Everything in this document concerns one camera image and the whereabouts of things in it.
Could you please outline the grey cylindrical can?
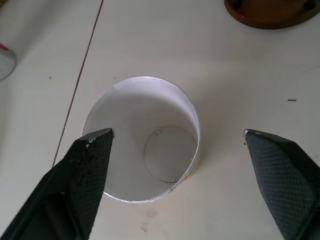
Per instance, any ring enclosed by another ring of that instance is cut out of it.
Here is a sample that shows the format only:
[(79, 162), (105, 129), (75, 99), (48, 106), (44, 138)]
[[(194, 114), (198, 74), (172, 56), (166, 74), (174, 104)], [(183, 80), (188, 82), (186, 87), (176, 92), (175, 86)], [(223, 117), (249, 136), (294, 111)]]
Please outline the grey cylindrical can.
[(16, 54), (0, 43), (0, 80), (7, 78), (14, 71), (16, 64)]

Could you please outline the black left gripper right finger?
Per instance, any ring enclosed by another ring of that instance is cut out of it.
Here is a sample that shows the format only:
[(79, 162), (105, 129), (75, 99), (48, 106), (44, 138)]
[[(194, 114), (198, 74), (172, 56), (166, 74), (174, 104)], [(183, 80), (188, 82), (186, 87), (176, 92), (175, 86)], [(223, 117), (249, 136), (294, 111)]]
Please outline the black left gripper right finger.
[(284, 240), (320, 240), (320, 167), (295, 142), (245, 131), (260, 193)]

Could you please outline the white paper cup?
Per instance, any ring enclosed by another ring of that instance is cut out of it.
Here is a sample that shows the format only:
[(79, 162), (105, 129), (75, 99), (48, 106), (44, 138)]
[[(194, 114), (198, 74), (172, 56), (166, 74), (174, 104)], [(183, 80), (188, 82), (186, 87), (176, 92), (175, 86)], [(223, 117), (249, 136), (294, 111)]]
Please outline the white paper cup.
[(188, 96), (175, 84), (137, 76), (107, 90), (90, 109), (82, 135), (111, 128), (104, 193), (126, 203), (166, 197), (200, 161), (201, 127)]

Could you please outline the brown round wooden holder base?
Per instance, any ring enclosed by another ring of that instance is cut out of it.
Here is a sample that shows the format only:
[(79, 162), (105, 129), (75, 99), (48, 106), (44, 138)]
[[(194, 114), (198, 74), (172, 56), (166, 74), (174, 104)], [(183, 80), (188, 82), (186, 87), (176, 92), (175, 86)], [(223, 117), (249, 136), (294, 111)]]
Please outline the brown round wooden holder base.
[(320, 0), (224, 0), (224, 6), (238, 22), (263, 30), (293, 27), (320, 13)]

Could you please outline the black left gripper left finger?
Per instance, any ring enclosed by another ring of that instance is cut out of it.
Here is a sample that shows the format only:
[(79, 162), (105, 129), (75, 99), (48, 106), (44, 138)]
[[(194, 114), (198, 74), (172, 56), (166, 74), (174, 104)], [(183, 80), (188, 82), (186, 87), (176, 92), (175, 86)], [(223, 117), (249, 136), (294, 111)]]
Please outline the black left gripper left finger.
[(104, 193), (112, 128), (76, 139), (34, 188), (0, 240), (88, 240)]

